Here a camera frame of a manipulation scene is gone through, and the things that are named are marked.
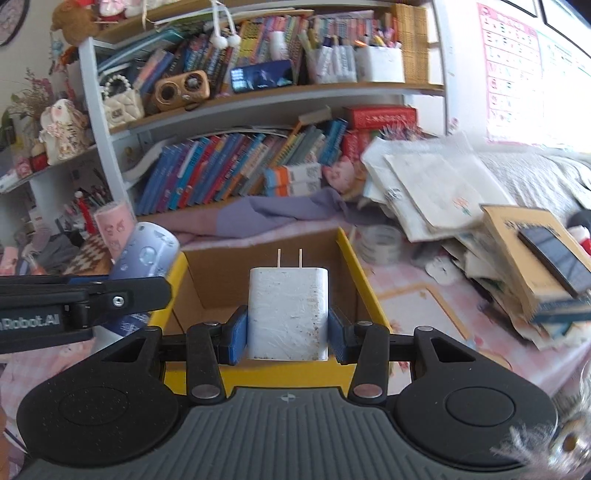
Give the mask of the white power adapter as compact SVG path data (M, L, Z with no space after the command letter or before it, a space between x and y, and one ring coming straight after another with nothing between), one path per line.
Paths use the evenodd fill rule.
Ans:
M329 359L329 271L276 266L249 275L247 353L249 359L315 362Z

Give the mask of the dark blue spray bottle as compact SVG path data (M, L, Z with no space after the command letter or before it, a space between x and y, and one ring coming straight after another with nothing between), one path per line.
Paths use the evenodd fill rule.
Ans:
M163 227L139 222L111 269L109 279L166 277L180 251L177 238ZM94 328L96 353L148 324L150 313L134 313Z

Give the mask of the yellow cardboard box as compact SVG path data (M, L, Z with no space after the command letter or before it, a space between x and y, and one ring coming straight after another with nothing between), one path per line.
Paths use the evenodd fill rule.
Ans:
M226 390L248 387L349 388L353 366L329 354L328 313L387 325L352 243L341 228L179 254L168 274L172 299L150 323L180 334L228 321L249 308L249 347L221 367Z

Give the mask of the wooden chess box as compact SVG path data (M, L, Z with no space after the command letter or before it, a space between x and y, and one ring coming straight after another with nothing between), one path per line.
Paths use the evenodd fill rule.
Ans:
M111 255L100 235L86 239L70 262L64 275L107 275L112 266Z

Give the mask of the pink checkered tablecloth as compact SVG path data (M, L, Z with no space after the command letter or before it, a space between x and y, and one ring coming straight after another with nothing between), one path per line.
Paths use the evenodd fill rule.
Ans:
M201 240L185 248L170 272L174 302L151 323L167 334L202 321L223 322L249 296L256 266L318 266L329 271L332 307L351 320L381 322L410 334L431 325L538 385L549 394L578 378L590 344L538 350L510 332L464 278L441 266L417 268L406 260L373 266L356 257L341 219L297 222L243 240Z

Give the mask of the clear tape roll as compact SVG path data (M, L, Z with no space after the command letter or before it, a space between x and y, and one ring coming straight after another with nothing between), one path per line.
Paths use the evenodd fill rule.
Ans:
M403 253L404 235L395 227L374 225L363 227L358 253L363 261L378 266L397 263Z

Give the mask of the pile of papers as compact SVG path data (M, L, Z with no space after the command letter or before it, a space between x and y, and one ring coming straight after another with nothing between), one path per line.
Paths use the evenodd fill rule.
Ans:
M419 141L377 138L361 160L380 200L412 243L453 238L479 227L483 205L515 204L463 133Z

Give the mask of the pink pig plush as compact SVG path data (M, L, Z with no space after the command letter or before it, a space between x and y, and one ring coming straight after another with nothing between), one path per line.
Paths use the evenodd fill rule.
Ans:
M325 181L339 193L346 193L353 187L356 180L356 168L348 156L343 155L331 166L322 167Z

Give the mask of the row of books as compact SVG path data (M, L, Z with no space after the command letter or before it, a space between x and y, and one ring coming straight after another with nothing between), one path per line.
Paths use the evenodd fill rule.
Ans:
M264 195L264 171L273 167L318 163L331 166L346 155L356 168L353 200L363 192L366 169L361 157L370 143L416 140L420 128L386 126L354 129L342 118L322 111L315 120L298 120L293 131L238 128L201 135L183 142L158 142L140 163L125 172L128 185L143 185L134 211L139 216L209 205L230 198Z

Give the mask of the orange white boxes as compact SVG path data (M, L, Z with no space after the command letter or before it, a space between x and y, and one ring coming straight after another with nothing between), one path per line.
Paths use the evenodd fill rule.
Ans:
M300 197L322 188L322 166L305 163L279 166L264 171L264 195L267 197Z

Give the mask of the brown cardboard book stack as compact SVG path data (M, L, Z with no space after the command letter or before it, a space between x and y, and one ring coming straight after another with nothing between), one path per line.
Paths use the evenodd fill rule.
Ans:
M484 205L481 226L456 236L465 249L460 268L538 349L584 344L590 340L590 289L571 294L559 283L519 237L536 229L590 266L584 249L550 211Z

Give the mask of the white quilted handbag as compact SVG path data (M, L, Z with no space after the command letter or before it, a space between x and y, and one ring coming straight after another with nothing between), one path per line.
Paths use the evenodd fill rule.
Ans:
M117 84L121 84L124 90L121 93L112 95L111 87ZM115 74L111 76L105 82L103 93L103 109L110 130L144 117L145 112L140 93L132 87L131 83L123 75Z

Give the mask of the red thick book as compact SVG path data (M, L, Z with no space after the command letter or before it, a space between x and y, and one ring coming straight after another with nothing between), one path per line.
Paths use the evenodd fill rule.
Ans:
M354 129L377 130L386 126L414 128L418 125L417 110L400 105L346 107L345 116Z

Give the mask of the white shelf unit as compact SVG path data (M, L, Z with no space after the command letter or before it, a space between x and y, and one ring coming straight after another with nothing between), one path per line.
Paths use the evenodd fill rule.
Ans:
M314 10L325 13L346 10L368 10L383 13L390 11L395 1L223 1L228 6L232 17L246 19L246 13L259 17L259 11L283 9L287 13L294 10ZM38 59L39 55L49 53L49 27L51 16L58 1L31 1L24 27L9 47L8 52L1 52L1 76L16 74L17 67L24 72L25 60ZM121 31L124 40L131 40L131 30L141 30L141 18L123 22L114 30ZM1 221L8 225L19 222L34 204L47 223L53 222L63 213L63 207L74 198L75 191L92 186L105 185L114 201L125 200L130 204L130 190L126 189L121 176L128 161L139 161L139 156L154 143L163 138L176 137L182 140L200 133L230 127L246 126L286 126L297 123L297 117L329 105L334 113L341 107L356 103L386 103L408 100L413 95L446 96L445 81L425 83L417 82L366 82L329 83L288 86L270 90L240 93L234 95L231 88L228 94L211 97L200 106L183 107L164 113L148 116L137 122L129 123L114 130L109 130L103 118L103 105L96 83L96 51L109 43L110 38L118 34L113 28L99 36L98 40L89 39L80 46L82 65L82 90L84 101L90 107L90 124L93 135L98 141L80 156L66 163L48 167L28 176L20 185L1 194Z

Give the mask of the alphabet wall poster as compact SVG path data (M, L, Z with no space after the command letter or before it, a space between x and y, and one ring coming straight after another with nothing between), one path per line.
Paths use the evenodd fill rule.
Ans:
M480 3L492 142L590 152L590 61Z

